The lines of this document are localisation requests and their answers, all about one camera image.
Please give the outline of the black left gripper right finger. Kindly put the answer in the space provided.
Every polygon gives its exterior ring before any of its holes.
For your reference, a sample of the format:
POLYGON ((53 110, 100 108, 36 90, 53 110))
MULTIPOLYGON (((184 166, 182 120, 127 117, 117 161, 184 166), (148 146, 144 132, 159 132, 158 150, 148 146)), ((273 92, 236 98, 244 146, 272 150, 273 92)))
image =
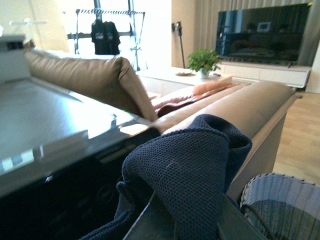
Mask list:
POLYGON ((267 240, 267 238, 239 211, 235 202, 222 195, 217 222, 219 240, 267 240))

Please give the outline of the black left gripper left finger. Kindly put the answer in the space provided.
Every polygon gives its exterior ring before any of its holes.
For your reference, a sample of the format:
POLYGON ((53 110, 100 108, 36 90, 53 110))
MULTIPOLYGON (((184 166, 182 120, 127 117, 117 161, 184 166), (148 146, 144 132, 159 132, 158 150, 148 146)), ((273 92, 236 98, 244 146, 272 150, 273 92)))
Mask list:
POLYGON ((177 226, 160 198, 153 193, 125 240, 176 240, 177 226))

